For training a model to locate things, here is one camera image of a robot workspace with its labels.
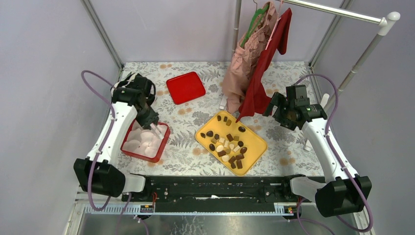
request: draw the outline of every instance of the red cloth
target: red cloth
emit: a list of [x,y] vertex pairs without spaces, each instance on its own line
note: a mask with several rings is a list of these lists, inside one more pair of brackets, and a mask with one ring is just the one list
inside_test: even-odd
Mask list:
[[267,70],[269,67],[275,51],[278,49],[281,55],[285,54],[287,51],[288,30],[290,29],[292,15],[293,13],[291,12],[290,8],[288,8],[288,10],[282,14],[277,28],[272,35],[272,40],[270,41],[268,48],[261,52],[255,72],[249,83],[249,87],[245,95],[245,100],[239,107],[240,115],[236,120],[237,122],[241,119],[241,117],[252,117],[255,113],[263,114],[267,109],[271,98],[268,97],[265,93],[265,89],[261,83],[261,78],[265,70]]

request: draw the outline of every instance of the white wall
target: white wall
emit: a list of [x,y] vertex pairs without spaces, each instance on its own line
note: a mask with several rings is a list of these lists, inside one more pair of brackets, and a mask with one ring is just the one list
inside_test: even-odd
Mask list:
[[117,68],[79,0],[1,1],[0,55],[0,234],[62,234],[108,112],[80,72]]
[[[340,6],[342,0],[313,0]],[[265,0],[258,0],[258,8]],[[235,0],[92,0],[123,62],[230,61]],[[284,4],[293,11],[287,53],[280,61],[310,61],[332,15]],[[255,4],[243,0],[239,38]]]
[[[345,155],[373,187],[369,203],[377,235],[414,234],[415,15],[413,0],[354,1],[351,8],[378,17],[391,11],[401,20],[383,38],[346,88],[334,117],[336,137]],[[316,72],[339,85],[378,28],[344,20]],[[320,82],[323,92],[332,88]]]

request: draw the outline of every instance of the red tray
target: red tray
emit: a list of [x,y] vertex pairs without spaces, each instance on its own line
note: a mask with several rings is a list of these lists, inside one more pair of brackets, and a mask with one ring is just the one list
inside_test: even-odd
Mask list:
[[166,81],[175,104],[183,104],[206,94],[202,81],[196,72],[189,72]]
[[164,147],[166,147],[168,138],[170,136],[170,128],[169,128],[169,126],[167,124],[165,124],[165,123],[159,122],[159,125],[165,125],[165,126],[167,126],[167,130],[166,130],[166,133],[164,134],[164,139],[161,141],[161,144],[160,144],[160,147],[159,147],[159,149],[157,151],[156,156],[154,158],[148,158],[148,157],[143,156],[143,155],[140,155],[140,154],[136,154],[136,153],[132,153],[132,152],[128,152],[128,151],[122,150],[122,147],[124,146],[124,143],[127,141],[128,134],[133,129],[134,121],[131,123],[130,127],[128,128],[127,134],[124,137],[124,140],[123,140],[122,145],[121,145],[121,151],[125,155],[130,156],[130,157],[142,159],[142,160],[145,160],[145,161],[148,161],[148,162],[152,162],[152,163],[158,162],[160,160],[160,158],[161,158],[161,155],[162,155],[162,153],[164,151]]

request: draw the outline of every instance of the brown candy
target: brown candy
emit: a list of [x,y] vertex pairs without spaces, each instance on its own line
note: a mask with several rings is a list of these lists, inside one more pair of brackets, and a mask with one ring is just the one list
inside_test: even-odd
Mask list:
[[241,159],[244,159],[245,158],[245,156],[243,155],[243,154],[239,154],[239,155],[236,155],[236,157],[235,157],[237,160],[241,160]]
[[225,156],[225,155],[226,155],[226,152],[224,150],[222,150],[218,153],[219,157],[222,157],[222,156]]
[[233,137],[232,137],[232,135],[231,135],[231,134],[227,134],[227,135],[226,135],[226,138],[228,138],[228,140],[229,140],[229,141],[232,141],[232,140],[233,140]]
[[229,162],[230,162],[230,163],[233,163],[233,162],[235,162],[235,161],[236,161],[236,157],[235,157],[235,156],[232,156],[232,157],[231,157],[231,159],[229,159]]
[[236,166],[238,167],[238,169],[242,169],[242,161],[241,160],[236,161]]
[[247,150],[248,150],[247,147],[242,147],[241,148],[241,151],[239,151],[239,152],[242,153],[242,154],[244,154],[244,153],[246,153]]

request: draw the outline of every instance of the green hanger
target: green hanger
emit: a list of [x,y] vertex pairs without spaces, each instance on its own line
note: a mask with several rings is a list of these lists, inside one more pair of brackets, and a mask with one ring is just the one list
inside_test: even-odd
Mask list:
[[[270,7],[270,5],[269,5],[269,4],[267,4],[264,8],[258,9],[258,10],[255,12],[254,16],[252,17],[251,24],[249,25],[248,32],[247,32],[247,34],[245,35],[245,38],[244,38],[244,40],[243,40],[243,41],[242,41],[242,43],[241,43],[241,47],[242,47],[242,48],[245,46],[246,41],[247,41],[247,40],[250,38],[250,36],[254,33],[254,31],[255,31],[256,27],[258,26],[258,24],[262,21],[262,18],[264,17],[264,13],[266,13],[266,12],[268,11],[268,8],[269,8],[269,7]],[[258,21],[256,22],[255,26],[254,26],[254,27],[252,27],[252,25],[253,25],[253,24],[254,24],[254,22],[255,22],[255,19],[256,19],[259,15],[261,15],[261,17],[258,19]]]

